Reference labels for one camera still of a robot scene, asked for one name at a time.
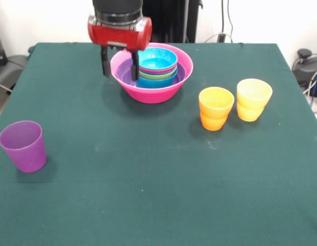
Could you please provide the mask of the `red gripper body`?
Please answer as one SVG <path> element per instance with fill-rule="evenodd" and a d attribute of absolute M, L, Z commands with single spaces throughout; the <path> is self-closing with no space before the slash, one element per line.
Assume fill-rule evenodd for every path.
<path fill-rule="evenodd" d="M 94 15 L 90 15 L 88 34 L 93 43 L 104 47 L 145 50 L 151 39 L 152 21 L 149 17 L 142 17 L 130 25 L 110 26 L 100 23 Z"/>

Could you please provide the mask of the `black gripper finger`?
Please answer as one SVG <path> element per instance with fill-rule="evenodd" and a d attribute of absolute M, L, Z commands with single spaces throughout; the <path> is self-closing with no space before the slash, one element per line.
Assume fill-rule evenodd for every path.
<path fill-rule="evenodd" d="M 103 75 L 107 78 L 111 75 L 110 60 L 108 59 L 108 48 L 101 46 L 101 62 Z"/>
<path fill-rule="evenodd" d="M 139 57 L 137 51 L 130 51 L 132 58 L 131 79 L 137 81 L 139 79 Z"/>

